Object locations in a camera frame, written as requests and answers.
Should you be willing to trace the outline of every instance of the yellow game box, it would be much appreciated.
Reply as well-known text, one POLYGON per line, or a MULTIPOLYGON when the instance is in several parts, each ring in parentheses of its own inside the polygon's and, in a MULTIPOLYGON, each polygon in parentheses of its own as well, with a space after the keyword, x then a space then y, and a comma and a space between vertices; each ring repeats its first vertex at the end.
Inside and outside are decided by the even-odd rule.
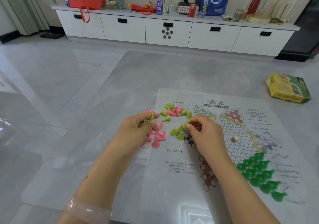
POLYGON ((300 77, 272 73, 266 84, 272 97, 297 103, 311 100, 305 81, 300 77))

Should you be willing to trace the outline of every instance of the hand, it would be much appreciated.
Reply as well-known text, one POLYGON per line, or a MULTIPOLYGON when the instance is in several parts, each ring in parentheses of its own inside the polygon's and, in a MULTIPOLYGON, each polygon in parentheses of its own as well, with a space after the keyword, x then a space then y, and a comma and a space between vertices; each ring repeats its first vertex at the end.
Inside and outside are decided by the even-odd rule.
MULTIPOLYGON (((144 119, 149 120, 151 116, 152 113, 141 113, 124 119, 108 148, 112 148, 125 158, 131 158, 138 148, 146 143, 149 132, 159 130, 154 120, 141 126, 144 119)), ((159 116, 157 113, 154 114, 155 119, 159 116)))
POLYGON ((227 159, 230 157, 224 140, 223 128, 204 116, 196 116, 187 124, 198 151, 208 161, 227 159))

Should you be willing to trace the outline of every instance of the cabinet drawer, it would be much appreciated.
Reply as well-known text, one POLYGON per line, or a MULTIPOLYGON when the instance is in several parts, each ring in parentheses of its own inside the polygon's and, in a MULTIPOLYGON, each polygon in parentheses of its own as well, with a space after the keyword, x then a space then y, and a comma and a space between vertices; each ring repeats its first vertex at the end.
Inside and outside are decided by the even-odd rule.
POLYGON ((241 27, 193 23, 189 48, 232 51, 241 27))
POLYGON ((191 28, 191 22, 146 18, 146 43, 187 47, 191 28))
POLYGON ((145 43, 145 18, 101 14, 106 39, 145 43))
MULTIPOLYGON (((98 13, 90 13, 90 22, 85 23, 81 18, 80 12, 56 11, 61 21, 65 34, 68 36, 78 36, 87 38, 105 38, 98 13)), ((88 13, 83 12, 84 18, 89 18, 88 13)))
POLYGON ((293 31, 242 27, 232 52, 277 56, 293 31))

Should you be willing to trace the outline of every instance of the red bag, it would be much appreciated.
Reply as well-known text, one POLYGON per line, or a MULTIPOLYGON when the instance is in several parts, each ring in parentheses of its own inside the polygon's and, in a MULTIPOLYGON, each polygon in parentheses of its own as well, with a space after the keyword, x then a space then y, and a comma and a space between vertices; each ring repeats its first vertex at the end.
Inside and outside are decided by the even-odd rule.
POLYGON ((142 12, 144 15, 150 15, 152 13, 156 13, 156 8, 147 9, 136 4, 131 4, 132 11, 142 12))
POLYGON ((90 22, 90 13, 89 9, 93 10, 101 10, 103 0, 69 0, 70 2, 70 8, 78 8, 80 9, 82 20, 86 23, 90 22), (89 15, 89 19, 85 21, 82 8, 86 8, 86 11, 89 15))

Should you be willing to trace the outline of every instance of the bracelet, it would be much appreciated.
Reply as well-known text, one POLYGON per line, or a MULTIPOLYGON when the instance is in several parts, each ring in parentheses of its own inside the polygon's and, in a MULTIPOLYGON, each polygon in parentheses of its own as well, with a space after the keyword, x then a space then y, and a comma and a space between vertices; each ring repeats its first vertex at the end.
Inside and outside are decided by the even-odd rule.
POLYGON ((64 211, 88 224, 107 224, 112 216, 110 210, 79 202, 73 197, 66 203, 64 211))

